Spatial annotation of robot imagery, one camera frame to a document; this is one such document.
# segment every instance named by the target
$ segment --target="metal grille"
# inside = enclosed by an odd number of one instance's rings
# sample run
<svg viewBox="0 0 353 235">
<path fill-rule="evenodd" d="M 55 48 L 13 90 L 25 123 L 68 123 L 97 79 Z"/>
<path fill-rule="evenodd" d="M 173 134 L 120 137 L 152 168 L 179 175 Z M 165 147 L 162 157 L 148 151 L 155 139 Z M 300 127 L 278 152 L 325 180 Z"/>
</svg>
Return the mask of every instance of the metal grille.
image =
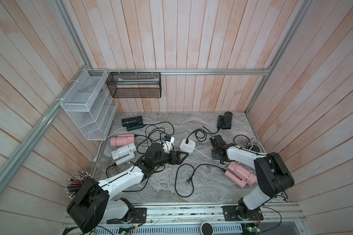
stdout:
<svg viewBox="0 0 353 235">
<path fill-rule="evenodd" d="M 215 234 L 226 234 L 226 233 L 242 233 L 242 226 L 238 223 L 230 224 L 212 224 Z M 105 226 L 113 234 L 119 233 L 119 226 L 111 227 Z M 152 234 L 152 235 L 174 235 L 174 234 L 186 234 L 186 235 L 199 235 L 200 224 L 188 224 L 188 225 L 143 225 L 139 228 L 133 229 L 132 234 Z M 96 228 L 96 234 L 110 234 L 103 228 Z"/>
<path fill-rule="evenodd" d="M 87 140 L 106 139 L 118 107 L 108 89 L 99 92 L 106 78 L 105 70 L 85 70 L 61 103 Z"/>
<path fill-rule="evenodd" d="M 111 72 L 106 83 L 114 98 L 161 97 L 160 73 Z"/>
<path fill-rule="evenodd" d="M 94 70 L 95 76 L 89 76 L 90 71 L 85 70 L 82 73 L 80 78 L 78 78 L 78 82 L 73 85 L 61 101 L 61 106 L 65 111 L 90 111 L 108 77 L 105 70 Z"/>
</svg>

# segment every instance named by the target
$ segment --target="wall shelf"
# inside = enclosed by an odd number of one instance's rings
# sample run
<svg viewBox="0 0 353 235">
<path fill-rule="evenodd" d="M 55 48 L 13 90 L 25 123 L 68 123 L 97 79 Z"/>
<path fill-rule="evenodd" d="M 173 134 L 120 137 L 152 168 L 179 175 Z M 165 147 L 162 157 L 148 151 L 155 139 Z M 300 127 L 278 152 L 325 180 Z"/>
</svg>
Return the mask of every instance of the wall shelf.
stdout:
<svg viewBox="0 0 353 235">
<path fill-rule="evenodd" d="M 118 107 L 108 89 L 100 92 L 107 77 L 105 70 L 85 70 L 61 102 L 87 140 L 106 139 Z"/>
</svg>

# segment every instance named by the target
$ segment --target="white power strip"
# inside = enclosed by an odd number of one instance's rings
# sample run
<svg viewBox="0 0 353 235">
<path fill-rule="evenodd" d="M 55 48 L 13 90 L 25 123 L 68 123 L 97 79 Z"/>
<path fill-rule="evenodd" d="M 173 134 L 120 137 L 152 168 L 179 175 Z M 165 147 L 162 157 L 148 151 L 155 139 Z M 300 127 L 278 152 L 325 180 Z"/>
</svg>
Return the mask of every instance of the white power strip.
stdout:
<svg viewBox="0 0 353 235">
<path fill-rule="evenodd" d="M 196 147 L 196 143 L 192 140 L 188 140 L 188 144 L 187 144 L 186 140 L 187 139 L 182 140 L 182 143 L 180 143 L 179 148 L 182 152 L 192 153 Z"/>
</svg>

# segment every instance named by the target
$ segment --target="black mesh basket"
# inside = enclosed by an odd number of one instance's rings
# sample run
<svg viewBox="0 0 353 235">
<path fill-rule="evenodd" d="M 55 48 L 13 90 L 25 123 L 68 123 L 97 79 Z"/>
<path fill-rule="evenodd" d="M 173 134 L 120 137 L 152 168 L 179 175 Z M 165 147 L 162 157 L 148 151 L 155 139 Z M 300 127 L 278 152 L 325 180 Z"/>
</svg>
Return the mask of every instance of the black mesh basket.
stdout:
<svg viewBox="0 0 353 235">
<path fill-rule="evenodd" d="M 106 83 L 113 98 L 161 97 L 160 73 L 111 72 Z"/>
</svg>

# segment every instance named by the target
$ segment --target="gray marble surface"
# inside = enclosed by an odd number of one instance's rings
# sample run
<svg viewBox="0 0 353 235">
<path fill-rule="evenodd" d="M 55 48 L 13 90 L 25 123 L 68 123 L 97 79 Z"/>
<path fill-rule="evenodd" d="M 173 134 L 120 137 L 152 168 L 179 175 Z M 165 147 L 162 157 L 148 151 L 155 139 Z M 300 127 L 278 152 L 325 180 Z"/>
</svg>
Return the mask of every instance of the gray marble surface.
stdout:
<svg viewBox="0 0 353 235">
<path fill-rule="evenodd" d="M 146 124 L 154 124 L 162 121 L 169 121 L 174 125 L 175 133 L 173 137 L 175 137 L 174 147 L 175 150 L 179 150 L 179 145 L 181 141 L 186 138 L 193 130 L 202 128 L 202 126 L 207 127 L 212 132 L 217 131 L 217 119 L 218 115 L 222 115 L 222 113 L 118 113 L 115 115 L 113 120 L 113 124 L 109 133 L 113 133 L 113 131 L 122 127 L 121 119 L 125 117 L 133 117 L 142 115 L 143 121 Z M 164 123 L 158 125 L 158 127 L 165 127 L 166 133 L 171 134 L 172 128 L 169 124 Z M 126 129 L 121 129 L 117 131 L 113 136 L 117 134 L 127 134 Z M 133 130 L 130 133 L 142 134 L 145 135 L 145 128 Z M 248 136 L 250 139 L 254 139 L 254 133 L 251 129 L 251 126 L 243 112 L 234 112 L 233 120 L 232 120 L 232 128 L 230 130 L 220 130 L 218 132 L 225 140 L 226 143 L 232 143 L 234 136 L 238 134 L 244 134 Z M 203 154 L 211 157 L 211 149 L 212 145 L 209 142 L 209 138 L 211 135 L 207 136 L 207 140 L 204 142 L 199 142 L 196 140 L 195 136 L 192 135 L 189 139 L 196 142 L 196 149 L 200 150 Z M 158 139 L 159 134 L 157 132 L 154 134 L 154 138 Z M 136 137 L 135 144 L 138 145 L 141 141 L 143 141 L 145 137 Z M 242 136 L 236 138 L 236 143 L 242 147 L 246 145 L 248 140 Z M 107 140 L 104 144 L 103 156 L 100 158 L 98 163 L 98 170 L 95 176 L 96 180 L 106 179 L 106 168 L 113 163 L 111 158 L 111 151 L 116 148 L 111 147 L 109 140 Z M 143 143 L 138 151 L 145 152 L 147 144 Z M 141 157 L 142 154 L 136 153 L 136 160 Z M 194 151 L 190 154 L 183 163 L 189 163 L 194 167 L 197 167 L 199 164 L 208 163 L 214 164 L 220 167 L 227 169 L 228 165 L 222 165 L 218 161 L 211 160 L 197 151 Z M 131 163 L 124 163 L 118 167 L 111 167 L 108 170 L 108 175 L 113 176 L 116 175 L 129 167 L 131 167 Z M 248 166 L 243 165 L 250 172 L 254 173 L 254 170 Z M 166 165 L 166 168 L 163 172 L 155 173 L 149 179 L 146 188 L 140 192 L 136 193 L 126 193 L 122 192 L 115 196 L 113 199 L 116 200 L 120 197 L 127 198 L 131 203 L 145 203 L 145 202 L 153 202 L 153 203 L 165 203 L 165 202 L 214 202 L 214 203 L 236 203 L 238 200 L 251 192 L 254 187 L 257 185 L 257 182 L 252 185 L 246 185 L 244 188 L 240 188 L 234 182 L 232 182 L 228 177 L 226 177 L 223 172 L 211 166 L 201 166 L 196 171 L 193 178 L 193 185 L 195 187 L 194 193 L 192 196 L 183 198 L 176 194 L 174 189 L 175 184 L 175 175 L 178 169 L 178 165 Z M 176 188 L 181 195 L 189 195 L 192 191 L 192 185 L 187 184 L 187 179 L 192 174 L 192 167 L 187 165 L 182 166 L 178 173 L 178 181 L 176 182 Z M 143 187 L 145 181 L 141 182 L 138 185 L 134 185 L 129 187 L 127 190 L 138 190 Z"/>
</svg>

